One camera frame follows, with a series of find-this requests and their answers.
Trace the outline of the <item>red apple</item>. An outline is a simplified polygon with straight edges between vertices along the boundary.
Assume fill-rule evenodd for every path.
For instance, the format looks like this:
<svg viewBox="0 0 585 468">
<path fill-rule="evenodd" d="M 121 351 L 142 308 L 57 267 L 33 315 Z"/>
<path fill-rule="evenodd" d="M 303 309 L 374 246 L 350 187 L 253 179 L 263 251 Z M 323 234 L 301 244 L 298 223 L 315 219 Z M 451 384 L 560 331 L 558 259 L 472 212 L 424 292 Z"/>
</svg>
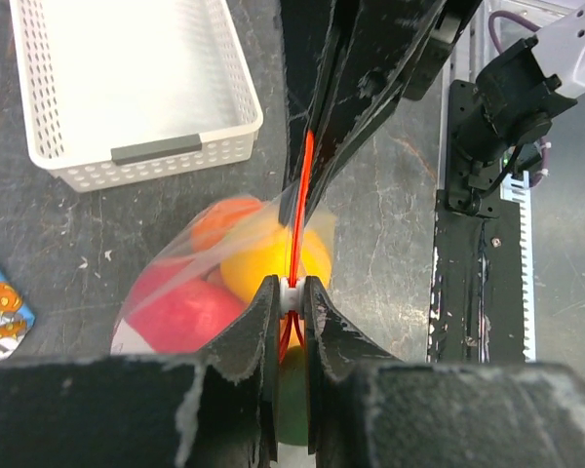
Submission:
<svg viewBox="0 0 585 468">
<path fill-rule="evenodd" d="M 245 310 L 223 286 L 199 277 L 164 288 L 182 263 L 152 264 L 134 283 L 123 306 L 124 318 L 157 353 L 192 353 L 207 344 Z"/>
</svg>

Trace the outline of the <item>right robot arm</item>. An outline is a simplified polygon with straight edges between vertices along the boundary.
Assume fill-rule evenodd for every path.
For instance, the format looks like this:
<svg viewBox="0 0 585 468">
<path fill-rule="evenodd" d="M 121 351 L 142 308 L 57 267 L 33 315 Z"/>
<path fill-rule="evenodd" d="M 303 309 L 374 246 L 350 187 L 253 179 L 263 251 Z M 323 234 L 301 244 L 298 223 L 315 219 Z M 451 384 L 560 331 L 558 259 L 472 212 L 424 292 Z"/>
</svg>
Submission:
<svg viewBox="0 0 585 468">
<path fill-rule="evenodd" d="M 283 1 L 287 163 L 279 220 L 310 216 L 335 176 L 395 112 L 424 97 L 479 9 L 476 1 Z M 487 166 L 543 137 L 585 94 L 585 4 L 494 58 L 458 128 Z"/>
</svg>

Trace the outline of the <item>green watermelon ball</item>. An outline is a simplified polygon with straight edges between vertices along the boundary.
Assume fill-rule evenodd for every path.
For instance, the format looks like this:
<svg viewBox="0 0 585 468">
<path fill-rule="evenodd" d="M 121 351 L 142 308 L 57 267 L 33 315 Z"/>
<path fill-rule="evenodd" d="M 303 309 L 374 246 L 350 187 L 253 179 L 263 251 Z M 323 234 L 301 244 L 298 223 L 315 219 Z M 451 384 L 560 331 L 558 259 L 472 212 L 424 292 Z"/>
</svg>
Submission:
<svg viewBox="0 0 585 468">
<path fill-rule="evenodd" d="M 306 395 L 305 352 L 300 346 L 287 350 L 279 369 L 278 441 L 306 447 L 308 412 Z"/>
</svg>

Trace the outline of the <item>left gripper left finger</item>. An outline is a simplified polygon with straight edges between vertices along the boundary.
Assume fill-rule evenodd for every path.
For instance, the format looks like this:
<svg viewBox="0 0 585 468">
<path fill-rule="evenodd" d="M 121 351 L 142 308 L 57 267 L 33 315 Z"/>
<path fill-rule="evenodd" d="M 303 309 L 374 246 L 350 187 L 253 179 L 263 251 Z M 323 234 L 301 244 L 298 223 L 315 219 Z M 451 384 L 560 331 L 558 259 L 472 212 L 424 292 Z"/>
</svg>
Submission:
<svg viewBox="0 0 585 468">
<path fill-rule="evenodd" d="M 279 282 L 193 354 L 0 363 L 0 467 L 266 467 L 277 458 Z"/>
</svg>

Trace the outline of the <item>orange fruit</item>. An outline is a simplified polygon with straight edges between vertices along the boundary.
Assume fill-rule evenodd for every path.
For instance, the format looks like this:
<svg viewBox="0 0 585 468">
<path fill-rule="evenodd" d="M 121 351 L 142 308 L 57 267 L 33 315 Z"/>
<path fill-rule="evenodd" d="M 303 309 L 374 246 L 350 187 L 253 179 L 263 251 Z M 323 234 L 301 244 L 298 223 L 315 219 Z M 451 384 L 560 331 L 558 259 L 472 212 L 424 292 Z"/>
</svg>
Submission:
<svg viewBox="0 0 585 468">
<path fill-rule="evenodd" d="M 193 221 L 189 234 L 194 252 L 220 242 L 240 220 L 259 211 L 263 202 L 250 196 L 226 198 L 212 204 Z"/>
</svg>

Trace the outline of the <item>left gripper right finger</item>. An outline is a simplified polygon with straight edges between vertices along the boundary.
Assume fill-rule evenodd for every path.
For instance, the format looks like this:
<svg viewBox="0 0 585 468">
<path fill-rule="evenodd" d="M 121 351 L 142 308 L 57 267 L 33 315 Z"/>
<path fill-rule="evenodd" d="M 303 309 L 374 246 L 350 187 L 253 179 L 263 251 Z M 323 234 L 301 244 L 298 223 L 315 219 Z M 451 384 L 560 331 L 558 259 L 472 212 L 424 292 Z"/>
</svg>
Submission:
<svg viewBox="0 0 585 468">
<path fill-rule="evenodd" d="M 585 467 L 585 382 L 558 364 L 414 364 L 304 286 L 308 448 L 320 467 Z"/>
</svg>

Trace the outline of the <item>yellow lemon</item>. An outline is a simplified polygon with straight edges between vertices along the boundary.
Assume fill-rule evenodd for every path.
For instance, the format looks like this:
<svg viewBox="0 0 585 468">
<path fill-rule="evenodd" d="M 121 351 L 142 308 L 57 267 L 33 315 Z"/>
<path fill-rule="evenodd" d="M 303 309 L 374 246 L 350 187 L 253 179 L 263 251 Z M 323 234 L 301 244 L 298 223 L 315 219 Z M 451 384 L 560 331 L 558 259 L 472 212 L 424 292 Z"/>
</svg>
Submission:
<svg viewBox="0 0 585 468">
<path fill-rule="evenodd" d="M 249 240 L 245 232 L 235 233 L 232 240 L 243 240 L 244 243 L 239 251 L 221 262 L 219 269 L 223 284 L 249 304 L 265 277 L 289 275 L 292 236 L 290 229 L 279 224 L 260 239 Z M 332 251 L 313 229 L 306 229 L 303 233 L 297 275 L 317 276 L 324 286 L 330 283 Z"/>
</svg>

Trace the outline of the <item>clear zip top bag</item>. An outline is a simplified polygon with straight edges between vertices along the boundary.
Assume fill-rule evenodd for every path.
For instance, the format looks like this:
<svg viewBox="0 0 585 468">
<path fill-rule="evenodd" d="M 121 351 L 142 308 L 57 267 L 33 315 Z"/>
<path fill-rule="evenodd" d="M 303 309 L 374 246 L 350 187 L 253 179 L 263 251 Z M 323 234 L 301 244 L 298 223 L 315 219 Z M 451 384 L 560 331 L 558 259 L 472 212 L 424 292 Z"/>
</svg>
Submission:
<svg viewBox="0 0 585 468">
<path fill-rule="evenodd" d="M 211 204 L 155 256 L 119 312 L 111 353 L 195 352 L 241 316 L 268 276 L 294 287 L 308 276 L 330 283 L 334 215 L 285 206 L 310 200 L 314 146 L 308 133 L 299 183 L 271 201 Z"/>
</svg>

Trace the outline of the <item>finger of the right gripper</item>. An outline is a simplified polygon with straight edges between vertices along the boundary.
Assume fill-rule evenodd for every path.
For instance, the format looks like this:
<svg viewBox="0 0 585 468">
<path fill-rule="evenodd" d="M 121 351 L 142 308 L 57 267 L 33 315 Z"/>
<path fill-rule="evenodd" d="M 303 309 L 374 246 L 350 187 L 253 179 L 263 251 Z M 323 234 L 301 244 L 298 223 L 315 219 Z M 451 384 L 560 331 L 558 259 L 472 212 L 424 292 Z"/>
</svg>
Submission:
<svg viewBox="0 0 585 468">
<path fill-rule="evenodd" d="M 304 202 L 312 215 L 327 190 L 337 143 L 332 117 L 340 62 L 341 21 L 336 1 L 281 1 L 284 91 L 287 105 L 287 159 L 283 186 L 300 186 L 306 137 L 314 136 L 314 159 Z"/>
<path fill-rule="evenodd" d="M 339 1 L 340 26 L 329 83 L 314 133 L 314 166 L 305 209 L 313 213 L 353 139 L 396 94 L 407 61 L 428 38 L 444 1 Z"/>
</svg>

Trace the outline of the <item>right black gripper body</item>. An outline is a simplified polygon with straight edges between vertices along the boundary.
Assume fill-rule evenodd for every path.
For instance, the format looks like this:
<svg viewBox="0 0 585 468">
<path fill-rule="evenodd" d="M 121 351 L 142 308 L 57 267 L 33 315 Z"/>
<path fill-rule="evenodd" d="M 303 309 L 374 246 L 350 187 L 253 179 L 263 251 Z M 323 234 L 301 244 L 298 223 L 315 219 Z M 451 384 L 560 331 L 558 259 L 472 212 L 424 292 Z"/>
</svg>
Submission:
<svg viewBox="0 0 585 468">
<path fill-rule="evenodd" d="M 425 96 L 481 3 L 481 0 L 445 2 L 402 73 L 406 79 L 404 98 L 421 100 Z"/>
</svg>

